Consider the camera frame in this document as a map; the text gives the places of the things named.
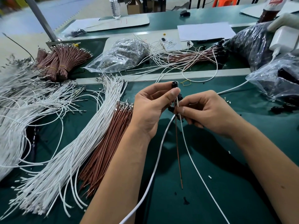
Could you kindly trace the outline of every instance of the bottle label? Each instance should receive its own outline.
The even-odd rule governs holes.
[[[264,10],[267,11],[280,11],[285,4],[286,0],[267,0],[265,2]]]

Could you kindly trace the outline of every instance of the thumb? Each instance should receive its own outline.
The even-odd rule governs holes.
[[[170,102],[174,101],[178,94],[181,92],[180,88],[176,87],[169,90],[167,93],[162,95],[161,97],[155,99],[155,102],[159,108],[164,108]]]
[[[181,115],[200,122],[200,114],[202,111],[189,107],[177,107],[176,110]]]

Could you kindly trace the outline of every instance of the orange plastic stool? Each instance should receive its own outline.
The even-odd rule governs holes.
[[[231,3],[233,3],[233,5],[236,5],[237,0],[215,0],[213,3],[213,7],[229,6],[229,5],[231,5]]]

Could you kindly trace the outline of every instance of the dark brown liquid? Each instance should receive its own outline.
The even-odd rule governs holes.
[[[279,11],[264,10],[257,23],[269,22],[274,20]]]

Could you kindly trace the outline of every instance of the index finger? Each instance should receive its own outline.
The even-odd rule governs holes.
[[[207,101],[214,95],[217,95],[215,91],[208,90],[201,93],[196,93],[192,95],[188,95],[182,99],[178,105],[179,106],[187,106],[189,104],[199,103],[201,105],[205,105]]]
[[[171,90],[172,82],[160,82],[160,83],[154,83],[153,85],[150,85],[143,90],[141,90],[141,93],[146,93],[148,95],[153,95],[154,93],[161,91],[161,90]]]

